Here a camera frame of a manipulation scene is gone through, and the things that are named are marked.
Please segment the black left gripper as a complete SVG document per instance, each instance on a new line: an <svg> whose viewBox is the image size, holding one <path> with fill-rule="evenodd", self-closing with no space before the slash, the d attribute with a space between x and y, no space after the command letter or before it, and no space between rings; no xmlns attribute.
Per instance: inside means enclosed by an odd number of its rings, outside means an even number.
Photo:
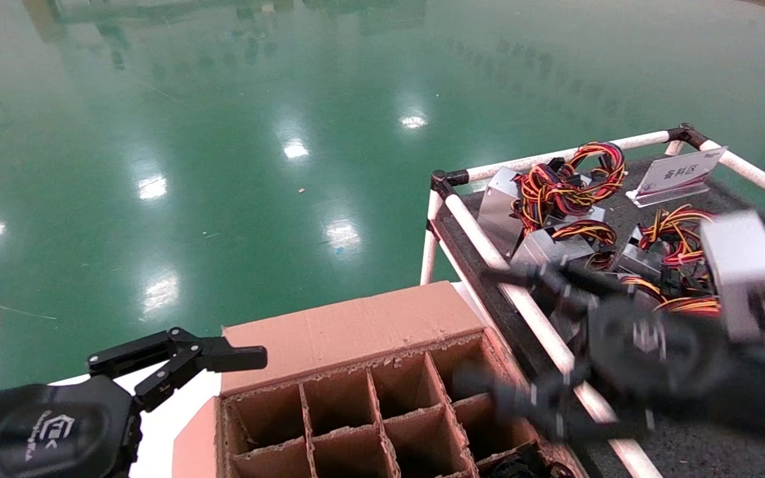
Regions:
<svg viewBox="0 0 765 478"><path fill-rule="evenodd" d="M126 477L140 414L109 378L0 390L0 477Z"/></svg>

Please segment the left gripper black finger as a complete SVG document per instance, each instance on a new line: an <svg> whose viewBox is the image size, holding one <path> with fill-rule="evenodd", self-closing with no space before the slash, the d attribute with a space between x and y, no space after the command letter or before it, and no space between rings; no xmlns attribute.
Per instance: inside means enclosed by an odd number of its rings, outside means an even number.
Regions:
<svg viewBox="0 0 765 478"><path fill-rule="evenodd" d="M91 376L109 379L161 364L134 388L137 405L152 412L200 372L262 370L268 364L268 352L264 346L236 347L224 337L201 338L174 327L95 352L87 363Z"/></svg>

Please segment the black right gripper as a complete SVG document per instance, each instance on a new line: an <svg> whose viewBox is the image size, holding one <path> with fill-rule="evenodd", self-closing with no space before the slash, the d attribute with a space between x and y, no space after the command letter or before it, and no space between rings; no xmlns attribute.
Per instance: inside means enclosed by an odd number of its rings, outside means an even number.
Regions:
<svg viewBox="0 0 765 478"><path fill-rule="evenodd" d="M486 268L482 280L522 287L541 311L567 317L583 317L599 297L596 276L568 262ZM576 361L570 371L547 373L523 386L465 362L455 369L452 388L457 393L488 394L500 422L524 418L550 441L586 443L596 439L596 422L587 414L565 412L561 402L591 370L602 383L634 399L701 399L726 383L736 369L720 323L647 311L628 297L611 297L592 309L586 336L589 362Z"/></svg>

